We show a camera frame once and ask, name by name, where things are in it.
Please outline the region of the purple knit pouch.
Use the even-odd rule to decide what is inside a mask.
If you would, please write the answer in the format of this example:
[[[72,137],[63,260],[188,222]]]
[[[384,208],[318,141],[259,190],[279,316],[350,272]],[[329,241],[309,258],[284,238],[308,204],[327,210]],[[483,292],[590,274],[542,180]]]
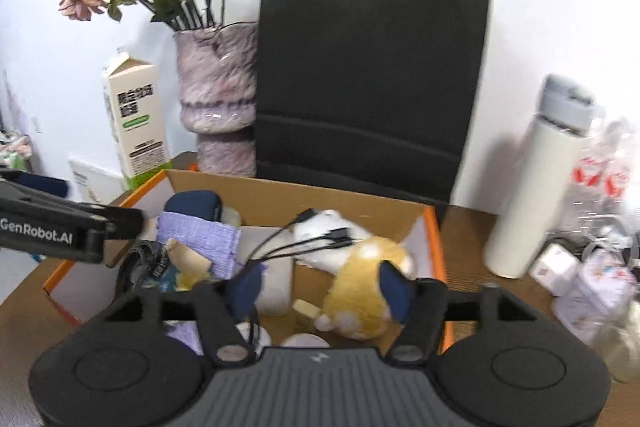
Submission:
[[[218,280],[229,280],[234,273],[241,231],[232,225],[164,211],[156,237],[178,272]]]

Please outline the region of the yellow white plush toy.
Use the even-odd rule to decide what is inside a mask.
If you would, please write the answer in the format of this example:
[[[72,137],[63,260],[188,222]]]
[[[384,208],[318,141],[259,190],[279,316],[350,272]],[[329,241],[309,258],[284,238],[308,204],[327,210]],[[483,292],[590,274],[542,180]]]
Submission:
[[[382,336],[390,325],[390,308],[378,286],[378,266],[390,261],[413,279],[416,264],[408,251],[335,210],[322,210],[296,223],[293,236],[298,262],[333,275],[322,306],[312,316],[314,328],[352,340]]]

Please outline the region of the navy blue pouch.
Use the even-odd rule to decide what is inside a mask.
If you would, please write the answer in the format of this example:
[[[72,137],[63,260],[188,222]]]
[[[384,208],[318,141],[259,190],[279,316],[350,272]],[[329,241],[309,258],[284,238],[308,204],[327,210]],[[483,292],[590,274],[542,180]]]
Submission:
[[[164,210],[207,221],[220,221],[222,200],[212,191],[198,190],[176,193],[166,202]]]

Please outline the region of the white jar lid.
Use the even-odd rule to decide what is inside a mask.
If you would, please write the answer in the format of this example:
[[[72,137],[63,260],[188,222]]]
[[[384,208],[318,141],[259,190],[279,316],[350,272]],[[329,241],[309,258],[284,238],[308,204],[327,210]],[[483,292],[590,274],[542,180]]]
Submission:
[[[294,334],[281,343],[282,348],[329,349],[329,343],[322,337],[309,333]]]

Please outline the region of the white box on floor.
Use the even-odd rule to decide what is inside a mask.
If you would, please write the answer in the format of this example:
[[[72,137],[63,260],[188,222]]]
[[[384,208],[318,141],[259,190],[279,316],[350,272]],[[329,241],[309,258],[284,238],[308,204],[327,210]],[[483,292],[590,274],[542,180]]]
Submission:
[[[71,157],[68,163],[83,202],[106,205],[127,191],[121,174],[93,166],[75,157]]]

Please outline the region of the orange cardboard box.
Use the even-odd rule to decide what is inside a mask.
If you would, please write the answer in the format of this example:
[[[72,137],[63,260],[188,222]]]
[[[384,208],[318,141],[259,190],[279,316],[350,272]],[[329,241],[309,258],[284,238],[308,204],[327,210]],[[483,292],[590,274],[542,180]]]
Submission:
[[[446,279],[442,242],[436,211],[433,207],[368,194],[352,193],[292,183],[274,182],[235,176],[215,176],[195,171],[164,170],[149,179],[128,196],[122,207],[143,211],[149,223],[150,235],[156,231],[156,221],[168,199],[185,191],[206,190],[220,196],[224,205],[239,211],[242,227],[270,227],[282,231],[282,225],[308,208],[335,210],[376,236],[400,244],[416,264],[418,279]],[[298,262],[298,245],[292,242],[274,248],[263,255],[265,261],[280,258],[294,260],[291,306],[283,317],[260,315],[260,324],[274,345],[299,333],[312,334],[314,325],[302,319],[294,310],[296,301],[322,306],[333,275],[311,269]]]

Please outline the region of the white power adapter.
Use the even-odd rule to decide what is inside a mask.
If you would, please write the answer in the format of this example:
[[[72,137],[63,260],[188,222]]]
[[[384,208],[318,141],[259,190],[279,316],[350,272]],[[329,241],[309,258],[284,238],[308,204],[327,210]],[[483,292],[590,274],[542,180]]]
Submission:
[[[528,270],[529,276],[554,297],[570,290],[580,261],[559,243],[550,243]]]

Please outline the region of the white green milk carton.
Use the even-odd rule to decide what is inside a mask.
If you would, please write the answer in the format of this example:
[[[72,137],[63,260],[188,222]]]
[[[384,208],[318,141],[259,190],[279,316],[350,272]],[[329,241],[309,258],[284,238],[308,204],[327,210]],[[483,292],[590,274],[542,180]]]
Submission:
[[[156,68],[122,51],[105,69],[104,98],[125,182],[135,190],[171,167]]]

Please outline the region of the white tin box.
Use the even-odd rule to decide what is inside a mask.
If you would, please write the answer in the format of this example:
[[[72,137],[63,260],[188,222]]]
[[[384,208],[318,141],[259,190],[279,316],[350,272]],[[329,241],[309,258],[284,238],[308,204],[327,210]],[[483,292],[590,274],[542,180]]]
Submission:
[[[598,249],[580,265],[552,312],[575,337],[590,345],[608,317],[634,292],[637,280],[617,255]]]

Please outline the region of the plastic water bottle pack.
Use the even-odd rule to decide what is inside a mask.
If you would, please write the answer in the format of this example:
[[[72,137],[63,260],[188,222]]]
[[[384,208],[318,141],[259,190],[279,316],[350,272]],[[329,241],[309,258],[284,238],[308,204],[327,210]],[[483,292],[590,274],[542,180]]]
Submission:
[[[585,245],[618,216],[630,178],[628,147],[634,135],[626,121],[600,122],[570,174],[561,202],[556,231],[568,241]]]

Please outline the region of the pink ribbed vase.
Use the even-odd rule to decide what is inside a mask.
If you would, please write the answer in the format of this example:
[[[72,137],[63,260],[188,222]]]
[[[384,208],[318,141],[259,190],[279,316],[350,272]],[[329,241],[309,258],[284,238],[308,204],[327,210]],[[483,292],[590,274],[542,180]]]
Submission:
[[[196,135],[198,170],[253,178],[258,25],[183,30],[175,43],[180,121]]]

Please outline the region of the black paper bag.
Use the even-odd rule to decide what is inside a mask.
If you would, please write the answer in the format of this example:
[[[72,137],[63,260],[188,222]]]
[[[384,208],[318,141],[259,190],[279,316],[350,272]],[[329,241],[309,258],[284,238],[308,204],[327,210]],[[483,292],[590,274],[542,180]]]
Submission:
[[[490,0],[262,0],[262,179],[446,205]]]

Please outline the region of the white thermos bottle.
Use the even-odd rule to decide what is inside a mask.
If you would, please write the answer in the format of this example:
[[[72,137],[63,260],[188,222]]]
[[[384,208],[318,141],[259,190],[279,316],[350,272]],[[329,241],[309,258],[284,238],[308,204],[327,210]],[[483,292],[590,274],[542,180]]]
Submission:
[[[539,95],[511,191],[484,249],[486,268],[519,279],[551,230],[596,106],[577,83],[549,75]]]

